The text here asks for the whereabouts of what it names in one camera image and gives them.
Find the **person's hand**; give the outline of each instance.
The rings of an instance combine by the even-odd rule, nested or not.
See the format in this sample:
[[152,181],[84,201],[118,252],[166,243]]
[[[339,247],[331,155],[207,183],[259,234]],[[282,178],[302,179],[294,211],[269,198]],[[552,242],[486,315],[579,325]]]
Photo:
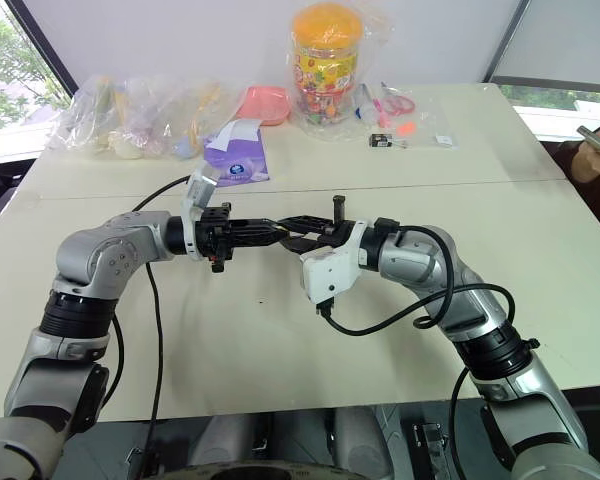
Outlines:
[[600,176],[600,153],[587,142],[582,142],[571,163],[571,174],[578,182],[588,183]]

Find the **clear plastic bag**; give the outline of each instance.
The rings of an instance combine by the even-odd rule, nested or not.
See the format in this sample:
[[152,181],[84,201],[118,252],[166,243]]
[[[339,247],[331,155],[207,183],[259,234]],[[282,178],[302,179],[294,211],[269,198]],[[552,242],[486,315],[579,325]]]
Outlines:
[[167,76],[114,82],[92,77],[57,123],[52,145],[73,150],[112,149],[122,158],[190,158],[236,113],[243,86]]
[[296,14],[293,49],[292,121],[326,140],[364,133],[354,118],[353,92],[392,31],[388,19],[363,0],[312,4]]
[[399,89],[387,85],[373,88],[388,124],[383,130],[406,141],[408,147],[456,148],[457,139],[437,98],[417,88]]

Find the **sticker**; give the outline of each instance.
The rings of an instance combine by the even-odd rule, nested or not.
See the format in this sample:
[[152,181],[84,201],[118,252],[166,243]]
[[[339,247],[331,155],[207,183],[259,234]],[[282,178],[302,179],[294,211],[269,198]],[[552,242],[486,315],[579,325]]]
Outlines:
[[305,92],[342,93],[350,88],[357,54],[341,58],[312,57],[300,48],[295,55],[294,76],[296,84]]
[[233,175],[238,175],[240,173],[244,173],[244,167],[240,164],[231,165],[229,167],[229,173],[232,173]]
[[453,139],[448,135],[436,135],[436,141],[445,147],[453,147]]
[[358,265],[361,267],[367,266],[367,251],[364,248],[358,249]]

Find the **orange item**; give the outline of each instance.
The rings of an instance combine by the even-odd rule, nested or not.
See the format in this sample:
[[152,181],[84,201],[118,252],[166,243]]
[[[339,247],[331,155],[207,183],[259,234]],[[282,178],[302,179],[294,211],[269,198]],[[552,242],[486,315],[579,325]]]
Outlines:
[[415,131],[416,131],[416,124],[414,122],[403,123],[402,125],[399,125],[398,128],[396,128],[396,133],[403,137],[405,137]]
[[238,118],[257,118],[262,125],[280,125],[291,111],[289,96],[282,87],[249,87]]
[[347,7],[331,2],[318,3],[293,19],[293,34],[303,47],[347,48],[362,37],[360,18]]
[[292,28],[301,110],[315,124],[342,120],[353,111],[346,94],[354,85],[362,21],[353,10],[324,2],[298,13]]

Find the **white paper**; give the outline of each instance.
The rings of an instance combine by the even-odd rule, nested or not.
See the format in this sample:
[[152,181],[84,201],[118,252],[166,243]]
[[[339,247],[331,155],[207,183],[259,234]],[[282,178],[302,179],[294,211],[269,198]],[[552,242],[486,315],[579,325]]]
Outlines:
[[241,118],[233,122],[233,130],[231,131],[231,140],[249,140],[250,142],[258,141],[258,128],[262,120],[257,118]]
[[436,135],[436,140],[440,145],[453,147],[453,139],[447,135]]
[[218,136],[214,138],[207,148],[221,150],[226,152],[231,140],[248,140],[250,142],[258,141],[258,128],[262,120],[255,118],[241,118],[227,123]]
[[227,148],[229,148],[229,140],[231,140],[231,132],[233,131],[233,125],[236,122],[237,120],[227,123],[223,127],[223,129],[220,130],[218,136],[214,138],[211,142],[209,142],[207,148],[214,148],[216,150],[222,150],[223,152],[226,152]]

